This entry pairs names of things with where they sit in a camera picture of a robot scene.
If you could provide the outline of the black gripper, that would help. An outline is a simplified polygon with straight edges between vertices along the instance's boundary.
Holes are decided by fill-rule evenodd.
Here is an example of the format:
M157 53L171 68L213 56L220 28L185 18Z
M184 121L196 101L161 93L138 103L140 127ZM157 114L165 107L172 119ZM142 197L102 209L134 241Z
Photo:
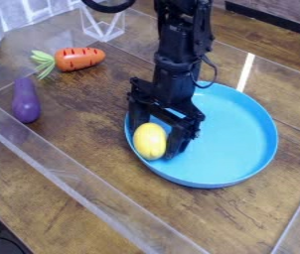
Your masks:
M129 130L149 122L150 106L158 104L154 111L165 113L165 108L172 108L184 114L189 120L181 120L172 125L168 137L165 158L172 160L184 153L193 139L200 134L200 123L205 120L205 114L195 105L192 98L196 91L196 79L200 75L201 61L192 59L183 63L175 63L160 53L154 56L156 70L153 81L138 77L130 78L132 91L129 100Z

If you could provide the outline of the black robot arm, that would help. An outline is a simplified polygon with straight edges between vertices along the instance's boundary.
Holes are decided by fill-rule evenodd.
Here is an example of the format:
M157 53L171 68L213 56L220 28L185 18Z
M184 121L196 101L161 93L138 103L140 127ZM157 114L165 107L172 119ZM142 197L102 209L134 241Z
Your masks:
M201 64L215 40L213 0L154 0L158 15L160 48L154 54L152 81L130 79L129 129L134 131L157 117L172 126L167 141L168 159L183 153L199 137L205 114L193 104Z

